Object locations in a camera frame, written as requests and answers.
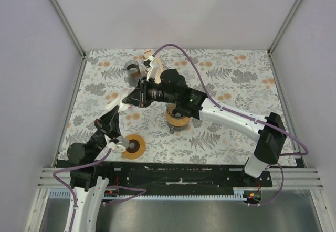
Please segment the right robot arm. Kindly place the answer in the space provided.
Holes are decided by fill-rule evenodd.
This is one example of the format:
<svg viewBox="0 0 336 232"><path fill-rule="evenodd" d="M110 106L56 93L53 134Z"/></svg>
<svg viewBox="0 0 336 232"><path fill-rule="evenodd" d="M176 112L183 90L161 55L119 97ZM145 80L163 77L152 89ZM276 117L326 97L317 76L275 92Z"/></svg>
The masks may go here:
<svg viewBox="0 0 336 232"><path fill-rule="evenodd" d="M174 113L183 117L207 120L240 132L257 143L256 148L240 174L241 182L254 186L269 165L277 164L287 138L281 117L250 114L214 101L205 92L187 86L185 78L175 69L161 73L160 83L154 78L142 77L136 88L122 102L146 108L152 102L172 103Z"/></svg>

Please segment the aluminium frame rail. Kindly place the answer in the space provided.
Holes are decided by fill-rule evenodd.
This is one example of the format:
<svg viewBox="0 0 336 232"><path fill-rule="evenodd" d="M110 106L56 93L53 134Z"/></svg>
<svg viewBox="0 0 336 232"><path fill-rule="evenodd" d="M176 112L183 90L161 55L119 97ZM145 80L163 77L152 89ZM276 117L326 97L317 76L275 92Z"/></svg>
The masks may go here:
<svg viewBox="0 0 336 232"><path fill-rule="evenodd" d="M63 28L65 29L67 35L69 36L72 44L74 45L76 51L80 55L82 59L85 58L86 52L83 49L81 43L78 40L78 37L76 36L69 20L66 17L66 14L64 13L63 9L61 8L58 0L49 0L53 10L55 11L57 17L59 18Z"/></svg>

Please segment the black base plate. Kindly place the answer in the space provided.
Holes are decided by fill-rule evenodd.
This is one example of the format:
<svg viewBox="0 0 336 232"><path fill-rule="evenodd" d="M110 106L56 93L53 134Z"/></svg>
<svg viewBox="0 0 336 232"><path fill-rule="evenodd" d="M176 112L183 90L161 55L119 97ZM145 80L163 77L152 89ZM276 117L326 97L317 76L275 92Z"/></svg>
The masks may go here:
<svg viewBox="0 0 336 232"><path fill-rule="evenodd" d="M206 195L229 194L235 187L272 187L268 171L252 178L241 168L226 165L111 163L113 179L108 185L120 187L121 195L135 189L145 189L146 195Z"/></svg>

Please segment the glass carafe brown band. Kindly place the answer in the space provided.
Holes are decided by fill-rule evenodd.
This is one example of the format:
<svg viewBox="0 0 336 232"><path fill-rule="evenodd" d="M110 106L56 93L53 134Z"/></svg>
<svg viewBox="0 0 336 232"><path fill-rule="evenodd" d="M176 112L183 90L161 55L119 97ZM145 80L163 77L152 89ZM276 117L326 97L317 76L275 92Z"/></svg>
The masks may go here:
<svg viewBox="0 0 336 232"><path fill-rule="evenodd" d="M124 68L127 72L127 83L135 87L140 78L144 76L140 69L139 63L136 60L129 60L125 63Z"/></svg>

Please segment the ribbed glass dripper cone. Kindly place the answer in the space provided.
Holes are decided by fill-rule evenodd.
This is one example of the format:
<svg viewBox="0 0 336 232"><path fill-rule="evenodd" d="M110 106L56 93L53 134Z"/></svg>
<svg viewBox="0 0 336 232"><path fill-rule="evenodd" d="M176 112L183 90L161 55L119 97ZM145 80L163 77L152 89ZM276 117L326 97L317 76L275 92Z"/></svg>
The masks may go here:
<svg viewBox="0 0 336 232"><path fill-rule="evenodd" d="M166 105L166 108L165 108L165 117L166 119L173 119L173 120L190 120L191 118L190 117L186 117L184 115L182 115L181 113L179 113L177 110L176 110L176 104L173 104L173 103L168 103Z"/></svg>

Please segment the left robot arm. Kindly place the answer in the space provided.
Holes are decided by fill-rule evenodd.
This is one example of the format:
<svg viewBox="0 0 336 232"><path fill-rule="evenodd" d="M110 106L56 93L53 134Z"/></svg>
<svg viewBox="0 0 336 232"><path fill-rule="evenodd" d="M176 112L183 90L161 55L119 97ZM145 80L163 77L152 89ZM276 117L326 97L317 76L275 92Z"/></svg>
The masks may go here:
<svg viewBox="0 0 336 232"><path fill-rule="evenodd" d="M65 231L95 231L103 193L116 180L111 162L97 160L107 142L115 144L121 136L119 106L95 119L97 130L86 143L69 146L68 161L76 169L70 170L73 191Z"/></svg>

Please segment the white paper coffee filter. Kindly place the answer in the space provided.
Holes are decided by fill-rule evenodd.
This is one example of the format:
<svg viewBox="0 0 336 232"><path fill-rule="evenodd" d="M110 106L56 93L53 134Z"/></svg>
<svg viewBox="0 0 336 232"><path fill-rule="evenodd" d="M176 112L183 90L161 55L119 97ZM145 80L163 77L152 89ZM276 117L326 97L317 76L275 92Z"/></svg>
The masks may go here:
<svg viewBox="0 0 336 232"><path fill-rule="evenodd" d="M125 104L122 102L122 100L129 95L133 90L132 89L126 89L123 90L115 99L112 99L112 101L110 103L108 103L105 106L105 110L106 111L110 111L112 110L115 106L119 106L119 113L121 112L134 112L134 107L128 104Z"/></svg>

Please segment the glass coffee server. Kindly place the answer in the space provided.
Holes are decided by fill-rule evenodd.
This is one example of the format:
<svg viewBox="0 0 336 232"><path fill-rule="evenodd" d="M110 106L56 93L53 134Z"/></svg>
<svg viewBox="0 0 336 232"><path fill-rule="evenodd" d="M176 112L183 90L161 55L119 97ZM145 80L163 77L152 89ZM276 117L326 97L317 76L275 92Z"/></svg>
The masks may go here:
<svg viewBox="0 0 336 232"><path fill-rule="evenodd" d="M183 126L175 126L170 123L167 123L167 126L169 127L169 134L174 134L175 132L185 131L188 127L188 124L185 124Z"/></svg>

